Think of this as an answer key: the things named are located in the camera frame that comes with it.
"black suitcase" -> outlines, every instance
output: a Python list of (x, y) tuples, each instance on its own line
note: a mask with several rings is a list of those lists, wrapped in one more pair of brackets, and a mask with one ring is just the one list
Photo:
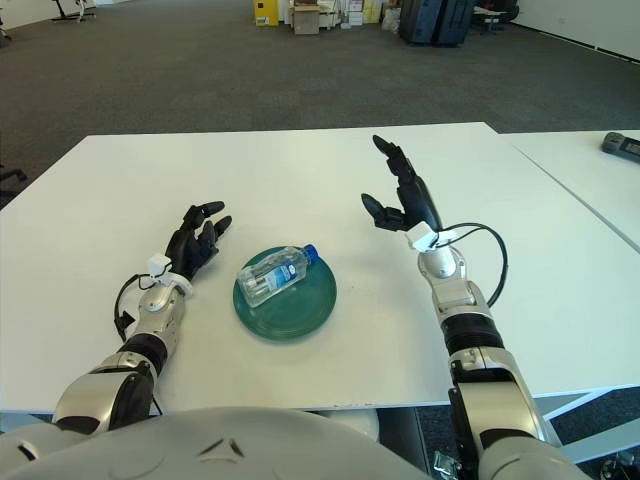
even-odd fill
[(400, 12), (400, 38), (409, 43), (431, 43), (442, 0), (405, 0)]
[(475, 4), (475, 0), (444, 0), (432, 43), (434, 45), (463, 43), (471, 25)]

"office chair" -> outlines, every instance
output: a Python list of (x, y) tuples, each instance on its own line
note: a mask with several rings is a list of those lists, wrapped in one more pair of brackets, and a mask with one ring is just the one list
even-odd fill
[[(20, 170), (19, 168), (12, 168), (11, 170), (7, 170), (6, 172), (0, 172), (0, 182), (4, 182), (5, 180), (17, 177), (18, 182), (25, 182), (27, 180), (27, 175)], [(1, 190), (0, 189), (0, 198), (2, 200), (13, 199), (18, 196), (18, 194), (22, 191), (20, 190)]]
[(9, 42), (11, 42), (11, 37), (7, 35), (2, 25), (2, 17), (0, 17), (0, 48), (9, 46)]
[(67, 15), (66, 13), (64, 13), (64, 10), (62, 9), (62, 6), (60, 5), (60, 0), (53, 0), (54, 2), (56, 2), (56, 5), (58, 5), (58, 10), (60, 11), (60, 16), (57, 18), (52, 18), (51, 21), (52, 22), (62, 22), (62, 21), (66, 21), (66, 20), (75, 20), (76, 22), (80, 23), (84, 20), (84, 17), (95, 17), (96, 14), (92, 13), (92, 12), (87, 12), (85, 10), (86, 7), (86, 3), (87, 0), (76, 0), (76, 5), (78, 5), (80, 7), (80, 12), (78, 13), (71, 13), (69, 15)]

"yellow cabinet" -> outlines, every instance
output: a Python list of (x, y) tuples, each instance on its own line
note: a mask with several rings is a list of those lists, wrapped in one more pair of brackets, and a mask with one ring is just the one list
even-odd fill
[(256, 25), (278, 26), (278, 0), (253, 0)]

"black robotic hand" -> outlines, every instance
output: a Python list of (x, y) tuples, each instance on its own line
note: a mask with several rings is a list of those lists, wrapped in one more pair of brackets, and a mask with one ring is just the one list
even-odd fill
[(363, 193), (362, 203), (373, 217), (375, 226), (394, 232), (407, 231), (424, 220), (435, 232), (441, 231), (442, 222), (429, 191), (422, 178), (416, 175), (402, 149), (377, 135), (373, 136), (373, 143), (388, 157), (387, 165), (391, 173), (398, 177), (396, 193), (404, 207), (404, 212), (397, 208), (383, 207), (371, 195)]
[[(218, 253), (216, 241), (231, 224), (231, 217), (227, 215), (215, 224), (205, 220), (223, 208), (224, 202), (189, 207), (182, 226), (173, 233), (165, 252), (171, 259), (171, 272), (191, 280), (198, 269)], [(196, 230), (201, 226), (202, 232), (196, 238)]]

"plastic water bottle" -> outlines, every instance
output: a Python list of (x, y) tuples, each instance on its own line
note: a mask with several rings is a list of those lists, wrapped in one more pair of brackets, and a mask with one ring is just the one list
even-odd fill
[(250, 307), (257, 307), (285, 288), (307, 276), (307, 269), (318, 259), (313, 245), (285, 247), (240, 270), (238, 285)]

